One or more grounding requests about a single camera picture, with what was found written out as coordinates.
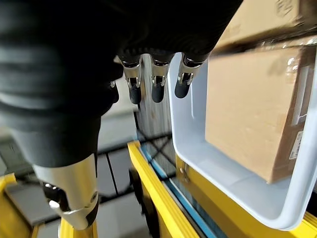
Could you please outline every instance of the yellow metal frame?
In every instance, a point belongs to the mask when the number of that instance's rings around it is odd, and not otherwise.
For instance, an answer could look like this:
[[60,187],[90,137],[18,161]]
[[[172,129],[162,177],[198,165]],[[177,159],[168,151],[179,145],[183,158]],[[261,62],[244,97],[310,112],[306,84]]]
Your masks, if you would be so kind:
[[38,227],[31,227],[5,191],[7,185],[15,183],[14,174],[0,177],[0,237],[35,238]]
[[185,166],[177,156],[176,175],[230,238],[317,238],[317,218],[308,212],[296,229],[289,232],[274,230],[254,219],[198,172]]
[[64,219],[61,219],[59,237],[60,238],[98,238],[97,222],[94,221],[92,226],[88,227],[85,230],[78,231],[78,230],[75,230]]
[[170,237],[198,238],[198,234],[148,165],[139,148],[139,142],[128,144],[132,164],[138,171],[142,184],[150,195],[159,213],[159,218],[161,217],[163,220]]

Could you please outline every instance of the robotic arm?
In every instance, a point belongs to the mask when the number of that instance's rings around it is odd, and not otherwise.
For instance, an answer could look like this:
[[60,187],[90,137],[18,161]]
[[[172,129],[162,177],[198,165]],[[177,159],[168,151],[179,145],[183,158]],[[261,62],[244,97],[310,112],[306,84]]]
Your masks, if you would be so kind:
[[0,2],[0,119],[50,207],[75,229],[97,215],[98,133],[117,101],[114,81],[124,71],[139,103],[141,55],[150,54],[160,102],[169,63],[182,52],[175,94],[185,97],[241,1]]

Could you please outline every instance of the blue edge strip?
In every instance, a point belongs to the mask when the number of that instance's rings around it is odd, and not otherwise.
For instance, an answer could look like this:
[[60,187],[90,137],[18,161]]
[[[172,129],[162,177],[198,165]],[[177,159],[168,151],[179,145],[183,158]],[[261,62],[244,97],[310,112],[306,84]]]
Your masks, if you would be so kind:
[[[162,179],[166,178],[167,177],[166,173],[155,160],[152,160],[146,148],[144,146],[141,146],[141,150],[143,154],[145,155],[146,159],[148,160],[148,162],[151,162],[152,168],[154,169],[156,174],[159,175]],[[197,211],[193,208],[193,206],[188,202],[188,200],[184,197],[184,195],[179,192],[176,186],[170,180],[165,181],[165,184],[172,191],[174,196],[182,204],[182,206],[185,208],[188,214],[192,217],[192,219],[196,222],[196,224],[202,230],[205,236],[208,238],[216,238],[215,234],[211,231],[211,229],[206,224],[206,222],[197,213]]]

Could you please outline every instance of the white plastic bin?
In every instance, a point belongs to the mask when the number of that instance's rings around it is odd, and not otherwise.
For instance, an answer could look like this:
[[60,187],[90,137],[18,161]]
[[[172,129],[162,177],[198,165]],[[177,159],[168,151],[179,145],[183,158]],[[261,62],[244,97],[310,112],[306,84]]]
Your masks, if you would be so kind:
[[279,230],[295,228],[304,216],[317,178],[317,73],[292,178],[267,184],[205,141],[207,64],[194,78],[188,95],[178,99],[174,88],[180,60],[181,54],[176,54],[168,76],[173,143],[178,156],[264,225]]

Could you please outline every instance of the cardboard box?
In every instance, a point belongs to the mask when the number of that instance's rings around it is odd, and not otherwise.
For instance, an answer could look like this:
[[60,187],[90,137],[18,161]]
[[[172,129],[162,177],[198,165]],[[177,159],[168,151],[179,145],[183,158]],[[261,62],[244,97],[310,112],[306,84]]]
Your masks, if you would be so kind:
[[206,141],[267,182],[292,174],[316,47],[210,58]]
[[316,0],[244,0],[214,52],[281,34],[305,31],[316,24]]

